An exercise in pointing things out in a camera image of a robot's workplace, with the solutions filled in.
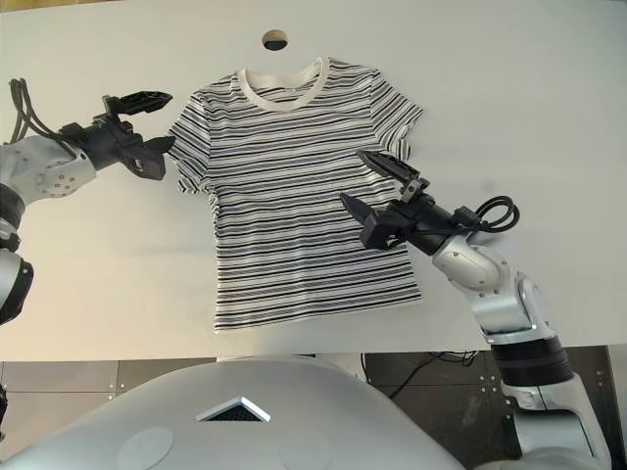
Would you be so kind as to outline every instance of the vent grille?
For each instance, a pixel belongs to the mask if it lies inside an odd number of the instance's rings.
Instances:
[[[205,421],[261,421],[261,419],[250,412],[243,404],[238,404]]]
[[[245,397],[230,399],[196,416],[196,421],[258,421],[267,423],[270,415]]]

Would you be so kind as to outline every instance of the striped t-shirt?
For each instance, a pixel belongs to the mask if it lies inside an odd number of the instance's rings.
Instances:
[[[169,154],[178,188],[213,204],[217,330],[421,300],[407,248],[366,250],[340,201],[397,196],[356,150],[408,158],[421,113],[379,70],[335,59],[289,76],[242,70],[191,95]]]

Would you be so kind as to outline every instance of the gray floor tile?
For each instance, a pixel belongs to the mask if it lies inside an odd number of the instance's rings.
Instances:
[[[389,395],[395,387],[377,387]],[[465,468],[505,458],[502,416],[477,385],[408,386],[394,400]]]
[[[365,367],[372,385],[396,386],[402,384],[418,364],[431,358],[428,352],[367,354]],[[489,376],[481,353],[469,367],[434,360],[414,375],[410,385],[479,385],[486,381]]]
[[[192,365],[215,362],[213,357],[196,359],[121,360],[118,392],[125,392],[156,377]]]
[[[0,445],[0,460],[52,434],[109,400],[109,394],[11,393]]]
[[[8,392],[112,392],[118,362],[6,362]]]

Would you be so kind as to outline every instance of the floor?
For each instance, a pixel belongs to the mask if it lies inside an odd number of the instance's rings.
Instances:
[[[607,348],[576,348],[568,352],[615,455],[615,468],[625,468],[621,466],[621,429]],[[366,354],[367,379],[358,354],[322,357],[389,395],[417,364],[431,355]],[[0,364],[1,381],[9,399],[3,423],[7,438],[0,444],[0,460],[152,378],[212,361],[205,358]],[[394,402],[464,466],[473,468],[506,457],[502,421],[509,409],[500,394],[499,381],[498,369],[489,353],[480,353],[467,367],[435,360],[416,373]]]
[[[0,363],[9,409],[0,461],[119,394],[205,359]]]

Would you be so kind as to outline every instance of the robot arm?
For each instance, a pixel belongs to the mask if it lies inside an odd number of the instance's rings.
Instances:
[[[468,242],[473,233],[503,232],[516,224],[519,212],[511,198],[494,198],[477,212],[462,207],[450,214],[424,193],[429,182],[414,168],[385,154],[363,151],[359,155],[374,171],[403,184],[401,199],[384,211],[342,195],[347,211],[363,225],[363,244],[387,250],[411,243],[432,257],[468,299],[500,368],[502,391],[514,408],[522,452],[568,447],[595,458],[602,468],[611,468],[599,422],[581,379],[545,320],[538,287],[500,254]],[[499,206],[506,213],[498,220],[482,219]],[[556,411],[566,416],[556,418]],[[546,434],[545,439],[524,439]]]
[[[9,144],[0,147],[0,324],[21,311],[33,277],[32,266],[17,253],[18,228],[26,206],[63,198],[96,177],[96,171],[122,163],[141,178],[161,180],[163,153],[173,137],[144,142],[120,114],[151,113],[171,99],[167,93],[138,92],[122,98],[105,96],[106,112],[88,127],[73,122],[51,131],[34,112],[23,79],[11,81],[18,111]],[[32,129],[36,134],[24,138]]]

